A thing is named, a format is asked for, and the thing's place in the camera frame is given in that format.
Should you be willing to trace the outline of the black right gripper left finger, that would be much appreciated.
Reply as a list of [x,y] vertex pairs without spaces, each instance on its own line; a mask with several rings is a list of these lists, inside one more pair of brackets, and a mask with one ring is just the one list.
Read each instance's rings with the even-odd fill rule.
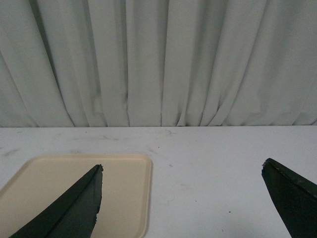
[[103,167],[95,165],[12,238],[90,238],[102,201]]

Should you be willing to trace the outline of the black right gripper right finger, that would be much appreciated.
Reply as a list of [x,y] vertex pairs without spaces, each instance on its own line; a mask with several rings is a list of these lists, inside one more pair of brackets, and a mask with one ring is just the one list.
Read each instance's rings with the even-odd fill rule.
[[262,177],[272,202],[293,238],[317,236],[317,185],[272,158]]

